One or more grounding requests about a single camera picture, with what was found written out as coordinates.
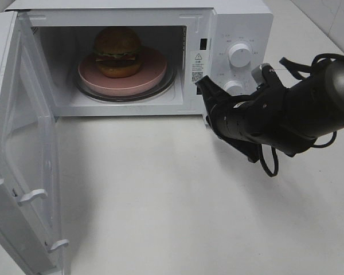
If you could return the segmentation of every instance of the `white knob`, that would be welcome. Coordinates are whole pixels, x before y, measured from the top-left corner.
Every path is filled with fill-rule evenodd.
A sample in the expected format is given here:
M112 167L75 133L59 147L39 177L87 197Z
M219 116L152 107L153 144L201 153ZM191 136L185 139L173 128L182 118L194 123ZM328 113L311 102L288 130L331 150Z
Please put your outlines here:
M237 43L230 47L228 56L230 63L235 67L244 67L251 61L251 47L244 43Z
M242 95L244 92L241 82L236 80L228 81L224 85L223 90L225 90L231 96L239 96Z

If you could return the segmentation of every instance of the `table surface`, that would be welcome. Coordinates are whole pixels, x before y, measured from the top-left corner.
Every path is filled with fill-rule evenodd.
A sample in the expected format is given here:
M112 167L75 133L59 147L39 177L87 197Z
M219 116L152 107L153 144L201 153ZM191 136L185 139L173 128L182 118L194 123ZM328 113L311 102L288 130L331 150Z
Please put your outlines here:
M265 62L341 51L290 0ZM66 258L72 274L344 274L344 130L280 172L218 140L198 116L57 122ZM22 274L0 247L0 274Z

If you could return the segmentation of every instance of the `microwave door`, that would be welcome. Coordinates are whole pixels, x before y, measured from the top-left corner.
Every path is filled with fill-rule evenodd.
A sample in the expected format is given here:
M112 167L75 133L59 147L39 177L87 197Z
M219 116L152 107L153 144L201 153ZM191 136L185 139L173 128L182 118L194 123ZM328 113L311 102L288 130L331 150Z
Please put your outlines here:
M17 13L0 13L0 244L26 274L62 267L54 117Z

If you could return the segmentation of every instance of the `robotic arm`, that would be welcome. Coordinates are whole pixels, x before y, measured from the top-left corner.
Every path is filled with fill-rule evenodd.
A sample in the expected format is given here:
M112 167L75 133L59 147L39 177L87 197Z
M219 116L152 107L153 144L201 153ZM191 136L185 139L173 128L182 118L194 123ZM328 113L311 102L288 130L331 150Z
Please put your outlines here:
M286 88L274 69L262 64L252 71L258 87L251 95L231 96L208 76L196 83L214 133L250 162L260 161L269 176L278 172L276 150L293 157L311 147L325 148L344 128L344 56L320 54L311 66L286 58L280 63L301 82ZM315 145L328 133L333 137L327 144ZM272 147L274 172L265 163L262 144Z

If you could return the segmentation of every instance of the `white microwave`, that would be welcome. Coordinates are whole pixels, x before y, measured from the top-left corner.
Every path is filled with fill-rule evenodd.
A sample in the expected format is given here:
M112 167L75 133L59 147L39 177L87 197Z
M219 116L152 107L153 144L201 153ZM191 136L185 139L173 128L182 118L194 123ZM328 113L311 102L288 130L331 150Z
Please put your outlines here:
M272 19L261 0L16 0L0 13L0 244L26 274L64 266L55 118L201 115L204 75L252 93ZM166 57L165 85L137 100L87 92L77 66L108 26L128 26Z

